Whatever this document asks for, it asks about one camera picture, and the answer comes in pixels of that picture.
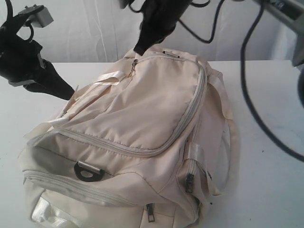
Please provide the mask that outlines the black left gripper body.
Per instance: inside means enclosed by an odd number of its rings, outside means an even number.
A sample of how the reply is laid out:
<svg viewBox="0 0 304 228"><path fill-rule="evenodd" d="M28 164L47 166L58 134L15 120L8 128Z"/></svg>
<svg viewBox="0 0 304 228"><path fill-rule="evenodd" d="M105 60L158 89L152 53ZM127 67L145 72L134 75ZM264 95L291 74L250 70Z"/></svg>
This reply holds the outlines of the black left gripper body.
<svg viewBox="0 0 304 228"><path fill-rule="evenodd" d="M42 46L34 40L34 27L26 17L8 17L0 28L0 75L14 87L36 83L44 68Z"/></svg>

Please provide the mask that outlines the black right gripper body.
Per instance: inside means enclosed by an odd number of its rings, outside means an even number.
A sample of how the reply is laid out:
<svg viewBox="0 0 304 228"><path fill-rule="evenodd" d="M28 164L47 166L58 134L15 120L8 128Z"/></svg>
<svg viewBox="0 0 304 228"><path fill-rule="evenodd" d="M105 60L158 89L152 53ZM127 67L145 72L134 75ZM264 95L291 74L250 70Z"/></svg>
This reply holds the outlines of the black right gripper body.
<svg viewBox="0 0 304 228"><path fill-rule="evenodd" d="M190 6L189 0L146 0L134 13L142 13L137 45L162 43L176 28L177 21Z"/></svg>

